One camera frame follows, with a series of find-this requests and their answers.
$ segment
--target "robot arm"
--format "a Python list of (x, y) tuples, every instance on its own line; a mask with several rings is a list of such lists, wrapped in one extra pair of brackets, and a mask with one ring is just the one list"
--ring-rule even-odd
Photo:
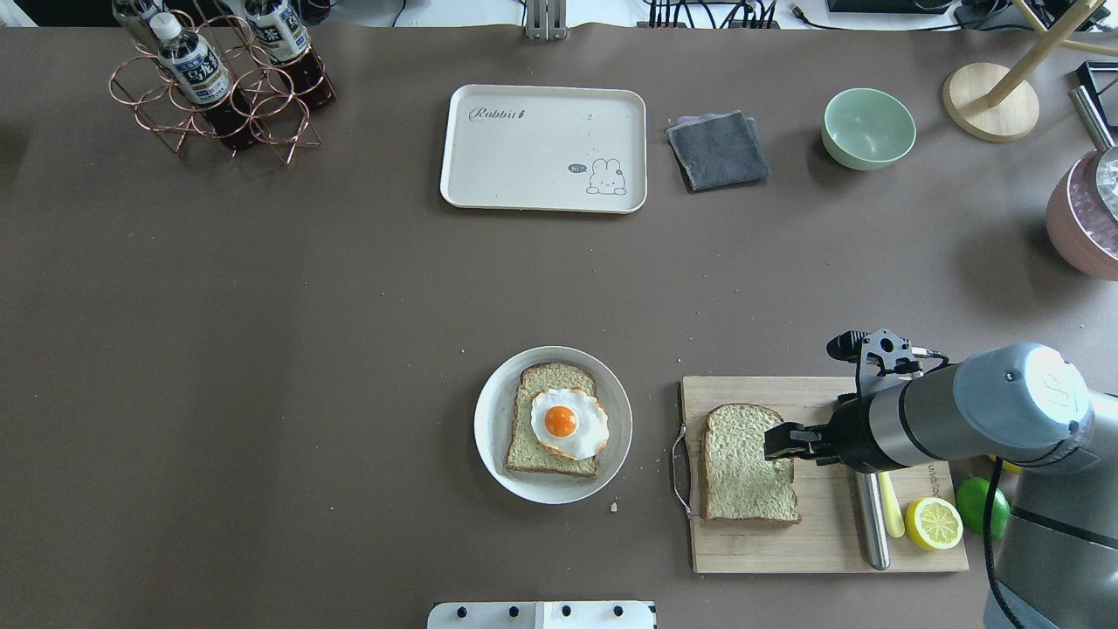
[[(1087, 389), (1054, 350), (1020, 344), (947, 365), (889, 331), (827, 346), (855, 363), (858, 393), (826, 425), (784, 423), (767, 459), (871, 474), (996, 455), (1025, 468), (997, 561), (1022, 626), (1086, 629), (1118, 619), (1118, 400)], [(942, 364), (923, 374), (922, 359)], [(986, 626), (1012, 627), (987, 603)]]

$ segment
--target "copper wire rack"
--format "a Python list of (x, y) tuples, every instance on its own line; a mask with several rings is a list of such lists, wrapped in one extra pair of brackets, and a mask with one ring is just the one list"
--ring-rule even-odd
[[(219, 54), (230, 75), (231, 87), (226, 99), (233, 98), (233, 94), (239, 89), (249, 105), (248, 111), (240, 111), (237, 99), (231, 99), (233, 108), (245, 116), (243, 125), (220, 135), (215, 132), (202, 114), (211, 107), (222, 105), (225, 99), (210, 105), (191, 103), (171, 74), (160, 65), (155, 51), (148, 50), (139, 41), (135, 42), (139, 55), (119, 65), (110, 76), (108, 93), (113, 99), (131, 108), (135, 123), (152, 133), (174, 154), (182, 154), (191, 143), (191, 137), (208, 137), (210, 143), (233, 159), (238, 151), (226, 147), (220, 140), (240, 133), (245, 126), (248, 126), (258, 143), (269, 146), (285, 165), (291, 164), (296, 149), (322, 145), (322, 136), (311, 121), (311, 111), (300, 98), (319, 87), (323, 80), (330, 82), (322, 58), (318, 57), (323, 68), (319, 82), (295, 92), (291, 77), (273, 65), (256, 42), (248, 21), (230, 15), (216, 1), (214, 6), (219, 15), (198, 23), (183, 11), (170, 12), (179, 18), (184, 30), (202, 35)], [(195, 0), (195, 9), (199, 16), (205, 17), (198, 0)], [(303, 55), (316, 54), (309, 47)], [(297, 63), (302, 58), (300, 56), (284, 65)]]

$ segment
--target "yellow knife handle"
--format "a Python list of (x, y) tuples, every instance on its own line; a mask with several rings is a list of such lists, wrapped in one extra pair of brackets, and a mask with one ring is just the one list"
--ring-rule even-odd
[(881, 487), (881, 507), (885, 512), (885, 533), (890, 537), (904, 537), (904, 514), (897, 502), (889, 473), (878, 473), (878, 485)]

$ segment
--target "bottle cap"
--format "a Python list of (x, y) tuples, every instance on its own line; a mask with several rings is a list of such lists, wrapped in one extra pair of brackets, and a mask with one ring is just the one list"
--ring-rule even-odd
[(182, 25), (173, 13), (155, 13), (151, 17), (151, 31), (159, 37), (160, 41), (174, 39), (182, 32)]

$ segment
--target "cutting board handle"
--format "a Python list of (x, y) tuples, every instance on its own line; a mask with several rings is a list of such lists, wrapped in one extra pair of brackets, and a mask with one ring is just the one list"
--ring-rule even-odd
[(690, 521), (694, 517), (694, 514), (691, 513), (691, 505), (683, 498), (691, 495), (691, 477), (689, 471), (691, 466), (688, 464), (688, 449), (683, 441), (686, 435), (688, 425), (681, 422), (680, 435), (675, 438), (675, 444), (672, 444), (672, 490), (675, 492), (675, 497), (683, 505), (683, 513)]

